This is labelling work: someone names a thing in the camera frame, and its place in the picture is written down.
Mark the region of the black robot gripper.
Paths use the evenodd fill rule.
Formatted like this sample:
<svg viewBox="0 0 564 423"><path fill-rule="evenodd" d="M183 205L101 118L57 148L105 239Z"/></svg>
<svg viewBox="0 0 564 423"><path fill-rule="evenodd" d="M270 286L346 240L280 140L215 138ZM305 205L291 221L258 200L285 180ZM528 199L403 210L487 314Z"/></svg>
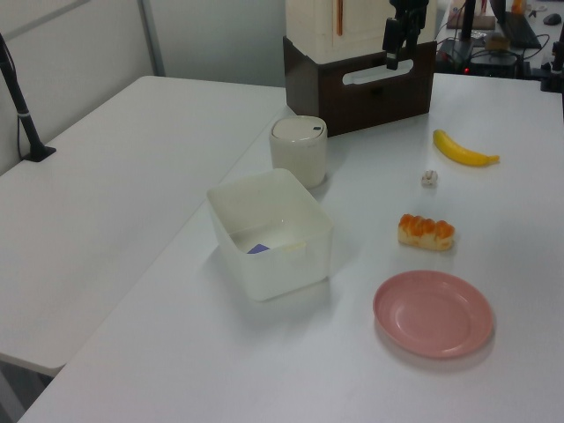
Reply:
<svg viewBox="0 0 564 423"><path fill-rule="evenodd" d="M417 46L419 28L426 24L429 1L389 0L389 3L396 12L393 19L386 20L382 49L386 53L386 67L389 70L396 70L400 46L406 48Z"/></svg>

